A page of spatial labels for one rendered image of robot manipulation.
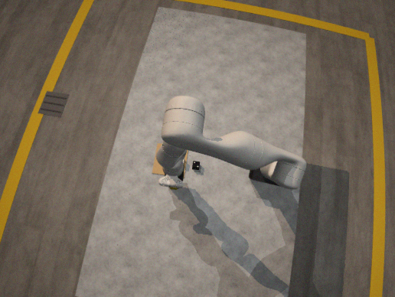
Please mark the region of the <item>black die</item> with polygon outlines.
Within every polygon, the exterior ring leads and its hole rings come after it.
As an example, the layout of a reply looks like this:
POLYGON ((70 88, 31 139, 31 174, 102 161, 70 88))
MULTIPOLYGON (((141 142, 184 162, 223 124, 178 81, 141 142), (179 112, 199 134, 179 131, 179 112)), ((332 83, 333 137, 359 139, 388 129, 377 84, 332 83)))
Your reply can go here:
POLYGON ((192 169, 199 170, 200 162, 193 161, 192 169))

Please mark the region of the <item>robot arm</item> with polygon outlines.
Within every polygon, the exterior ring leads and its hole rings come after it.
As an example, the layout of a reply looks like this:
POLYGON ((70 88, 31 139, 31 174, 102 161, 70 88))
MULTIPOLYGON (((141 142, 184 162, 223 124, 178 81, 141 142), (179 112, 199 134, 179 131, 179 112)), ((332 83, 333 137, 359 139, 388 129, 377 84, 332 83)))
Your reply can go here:
POLYGON ((166 171, 180 171, 189 150, 247 170, 260 168, 265 178, 283 188, 294 190, 299 187, 306 169, 305 159, 248 132, 236 131, 207 139, 202 134, 204 117, 204 105, 194 97, 176 96, 168 102, 162 124, 164 141, 156 153, 158 163, 166 171))

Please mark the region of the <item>tan mat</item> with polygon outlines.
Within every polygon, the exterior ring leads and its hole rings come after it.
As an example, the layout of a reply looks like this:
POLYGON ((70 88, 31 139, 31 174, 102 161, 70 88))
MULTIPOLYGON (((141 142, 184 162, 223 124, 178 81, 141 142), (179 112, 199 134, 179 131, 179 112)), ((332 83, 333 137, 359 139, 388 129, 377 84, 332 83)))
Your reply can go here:
MULTIPOLYGON (((156 153, 161 146, 162 146, 161 143, 157 144, 156 153)), ((156 160, 156 153, 155 153, 155 160, 154 160, 154 165, 153 165, 153 169, 152 169, 152 174, 165 175, 163 172, 163 169, 162 169, 163 167, 160 166, 160 164, 156 160)), ((187 163, 187 157, 188 157, 188 150, 187 150, 186 156, 184 157, 184 173, 185 173, 185 168, 186 168, 186 163, 187 163)))

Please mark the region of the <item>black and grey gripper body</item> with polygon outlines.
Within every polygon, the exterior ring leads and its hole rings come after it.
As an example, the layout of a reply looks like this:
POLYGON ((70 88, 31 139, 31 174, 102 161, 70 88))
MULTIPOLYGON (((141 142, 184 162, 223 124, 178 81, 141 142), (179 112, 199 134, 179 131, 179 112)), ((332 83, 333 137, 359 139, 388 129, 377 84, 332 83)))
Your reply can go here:
POLYGON ((182 165, 181 170, 178 172, 170 173, 170 172, 166 171, 165 168, 164 168, 163 172, 165 173, 165 176, 158 180, 158 183, 161 186, 171 187, 171 188, 182 188, 183 187, 183 185, 184 185, 184 183, 183 183, 184 164, 182 165))

